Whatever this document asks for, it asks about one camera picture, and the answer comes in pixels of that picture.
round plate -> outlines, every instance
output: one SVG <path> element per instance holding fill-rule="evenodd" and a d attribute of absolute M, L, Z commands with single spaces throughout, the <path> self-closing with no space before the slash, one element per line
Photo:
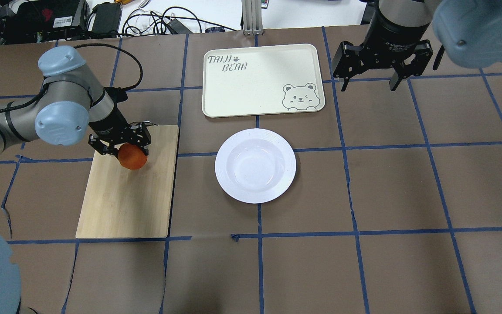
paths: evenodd
<path fill-rule="evenodd" d="M 214 166 L 218 183 L 231 197 L 265 203 L 282 195 L 292 183 L 295 154 L 277 133 L 248 129 L 222 144 Z"/>

white background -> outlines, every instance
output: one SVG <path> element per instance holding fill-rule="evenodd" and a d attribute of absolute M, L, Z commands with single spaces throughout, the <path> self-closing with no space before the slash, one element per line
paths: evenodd
<path fill-rule="evenodd" d="M 10 8 L 16 12 L 25 0 L 13 0 Z M 96 4 L 111 0 L 87 0 L 90 9 Z M 127 16 L 136 10 L 142 0 L 122 6 L 120 28 Z M 185 7 L 194 12 L 199 19 L 208 20 L 224 26 L 241 29 L 241 0 L 150 0 L 145 10 L 162 13 L 170 6 Z M 270 0 L 263 9 L 263 28 L 299 28 L 315 26 L 335 26 L 360 24 L 365 4 L 359 0 Z M 177 16 L 191 17 L 183 10 L 170 10 Z M 149 20 L 141 17 L 136 26 L 144 29 Z M 183 20 L 183 24 L 193 32 L 199 32 L 197 22 Z M 203 24 L 203 31 L 211 25 Z"/>

orange ball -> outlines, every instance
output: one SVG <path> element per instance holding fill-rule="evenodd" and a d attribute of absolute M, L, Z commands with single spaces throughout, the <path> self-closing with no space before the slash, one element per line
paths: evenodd
<path fill-rule="evenodd" d="M 145 165 L 148 156 L 137 145 L 125 143 L 119 148 L 117 159 L 123 167 L 137 170 Z"/>

brown table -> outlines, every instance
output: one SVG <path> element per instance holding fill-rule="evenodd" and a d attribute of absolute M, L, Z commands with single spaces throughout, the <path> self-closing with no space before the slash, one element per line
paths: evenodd
<path fill-rule="evenodd" d="M 23 304 L 47 314 L 156 313 L 166 265 L 165 314 L 502 313 L 502 64 L 481 72 L 445 57 L 395 92 L 392 72 L 373 70 L 341 93 L 329 58 L 365 32 L 101 40 L 145 70 L 119 105 L 127 120 L 180 126 L 170 235 L 75 239 L 92 149 L 10 147 L 0 155 L 0 208 L 10 214 L 8 225 L 0 209 L 0 234 L 20 266 Z M 319 51 L 323 110 L 203 115 L 205 52 L 303 42 Z M 0 46 L 0 103 L 38 92 L 36 62 L 52 46 Z M 137 79 L 115 50 L 80 52 L 104 85 Z M 256 126 L 286 138 L 298 160 L 289 190 L 259 206 L 231 199 L 214 175 L 223 141 Z"/>

red logo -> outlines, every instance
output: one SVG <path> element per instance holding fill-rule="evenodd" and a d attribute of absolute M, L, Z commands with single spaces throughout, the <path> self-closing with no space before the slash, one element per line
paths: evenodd
<path fill-rule="evenodd" d="M 44 16 L 44 22 L 48 22 L 48 20 L 50 20 L 52 15 L 54 15 L 53 10 L 50 10 L 48 8 L 42 10 L 42 16 Z"/>

